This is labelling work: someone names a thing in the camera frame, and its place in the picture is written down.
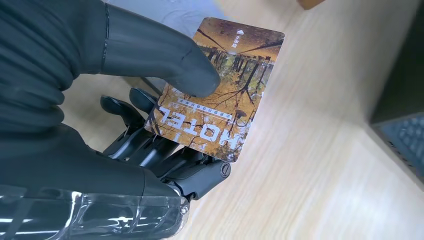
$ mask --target light wood surface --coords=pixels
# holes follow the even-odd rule
[[[219,0],[236,22],[285,42],[229,179],[191,206],[175,239],[423,240],[423,185],[367,119],[419,0]],[[101,94],[128,100],[120,77],[83,75],[65,123],[102,150],[124,130]]]

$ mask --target black robotic finger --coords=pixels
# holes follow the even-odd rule
[[[140,113],[129,103],[113,98],[111,96],[102,96],[100,105],[106,112],[118,115],[128,128],[136,128],[144,124],[144,118]]]
[[[158,101],[156,97],[140,88],[131,88],[129,91],[129,100],[136,108],[148,114],[152,111]]]
[[[189,37],[149,18],[106,7],[102,74],[158,77],[196,97],[207,97],[219,86],[217,71]]]

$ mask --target joint screw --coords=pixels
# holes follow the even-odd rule
[[[184,214],[186,214],[188,212],[189,212],[189,207],[188,206],[184,206],[183,208],[181,208],[181,211],[180,211],[181,215],[184,215]]]

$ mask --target black device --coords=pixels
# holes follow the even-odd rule
[[[371,126],[424,183],[424,4],[418,8]]]

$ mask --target tree trunk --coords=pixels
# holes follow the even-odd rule
[[[242,79],[243,75],[245,74],[246,68],[248,67],[249,64],[249,60],[246,60],[246,64],[243,67],[243,71],[241,72],[240,76],[238,77],[238,79]]]
[[[260,61],[261,61],[261,59],[259,59],[259,60],[256,62],[255,66],[253,67],[252,72],[250,73],[249,78],[247,79],[247,82],[246,82],[246,85],[245,85],[245,87],[246,87],[246,91],[248,90],[248,86],[249,86],[249,84],[250,84],[250,83],[251,83],[251,81],[252,81],[253,75],[255,74],[256,70],[257,70],[257,69],[258,69],[258,67],[259,67],[259,63],[260,63]]]
[[[215,51],[214,50],[210,51],[209,55],[207,56],[207,59],[209,59],[210,61],[214,55],[215,55]]]
[[[241,60],[241,63],[240,63],[240,65],[238,66],[238,68],[237,68],[237,73],[238,72],[240,72],[240,70],[242,69],[242,66],[243,66],[243,63],[245,62],[245,60],[244,59],[242,59]]]

